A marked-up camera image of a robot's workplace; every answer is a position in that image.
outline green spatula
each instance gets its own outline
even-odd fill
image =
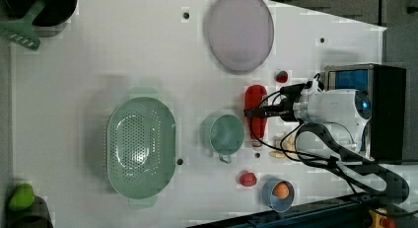
[[[40,45],[40,40],[34,31],[32,23],[44,7],[44,0],[36,0],[22,19],[0,22],[0,37],[8,39],[30,50],[37,50]]]

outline black bowl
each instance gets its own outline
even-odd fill
[[[6,0],[11,16],[21,19],[36,0]],[[67,21],[77,7],[77,0],[47,0],[45,8],[33,22],[38,27],[54,27]]]

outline red object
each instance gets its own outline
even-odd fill
[[[244,187],[253,187],[257,184],[257,177],[254,173],[245,173],[240,176],[240,184]]]
[[[287,74],[286,71],[281,71],[276,76],[276,81],[279,83],[286,83],[288,79],[289,79],[289,75]]]
[[[260,85],[252,85],[250,86],[246,92],[245,92],[245,109],[246,110],[252,110],[261,103],[263,100],[263,97],[267,96],[267,90],[263,86]],[[251,117],[246,118],[248,122],[248,126],[250,126],[250,120]],[[264,136],[264,129],[265,124],[267,124],[267,118],[253,118],[252,119],[252,130],[254,131],[254,134],[258,138],[262,138]],[[252,139],[252,146],[254,147],[260,147],[261,143],[257,141],[254,137],[254,135],[250,134]]]
[[[394,223],[394,220],[389,220],[387,218],[383,218],[381,220],[381,225],[384,228],[396,228],[396,224]]]

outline screen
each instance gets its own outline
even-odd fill
[[[335,89],[357,89],[368,93],[369,71],[337,71],[335,77]]]

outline green mug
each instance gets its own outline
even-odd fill
[[[201,139],[205,147],[219,154],[219,160],[230,164],[231,155],[240,150],[244,142],[244,125],[234,114],[218,112],[202,122]]]

